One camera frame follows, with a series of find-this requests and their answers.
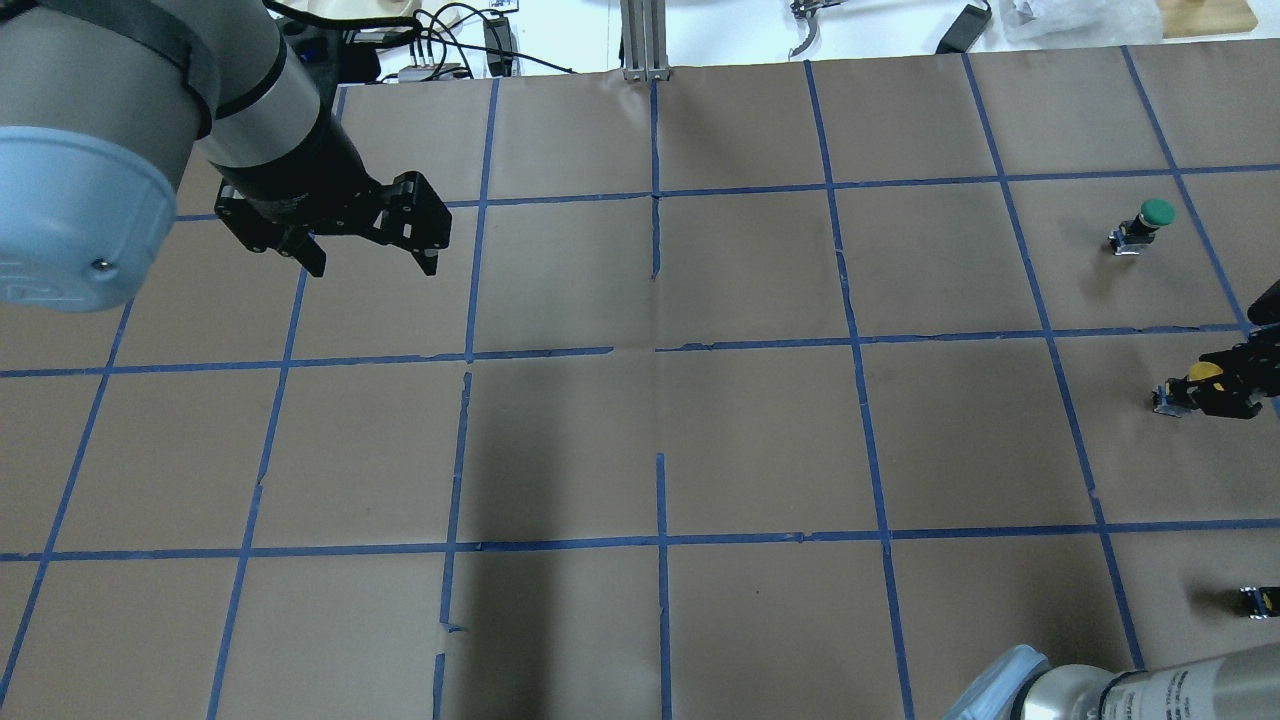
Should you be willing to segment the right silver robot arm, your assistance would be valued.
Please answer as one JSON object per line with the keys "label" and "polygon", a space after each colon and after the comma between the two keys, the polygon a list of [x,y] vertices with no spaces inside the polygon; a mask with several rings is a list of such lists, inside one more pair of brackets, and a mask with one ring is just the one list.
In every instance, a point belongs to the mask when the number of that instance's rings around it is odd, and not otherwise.
{"label": "right silver robot arm", "polygon": [[[1277,397],[1277,286],[1249,307],[1245,341],[1202,354],[1183,377],[1152,392],[1166,416],[1252,419]],[[1157,670],[1110,673],[1052,666],[1019,644],[992,662],[943,714],[946,719],[1275,719],[1279,647],[1275,643]]]}

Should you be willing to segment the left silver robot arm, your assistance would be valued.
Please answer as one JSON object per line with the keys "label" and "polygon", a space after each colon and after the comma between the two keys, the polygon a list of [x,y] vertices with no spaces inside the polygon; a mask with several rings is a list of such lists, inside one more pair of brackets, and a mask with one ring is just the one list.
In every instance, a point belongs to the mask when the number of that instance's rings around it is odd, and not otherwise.
{"label": "left silver robot arm", "polygon": [[3,301],[132,300],[193,152],[220,174],[214,213],[248,251],[320,277],[317,237],[356,236],[435,274],[449,209],[421,173],[374,179],[333,109],[344,35],[421,28],[278,1],[5,1]]}

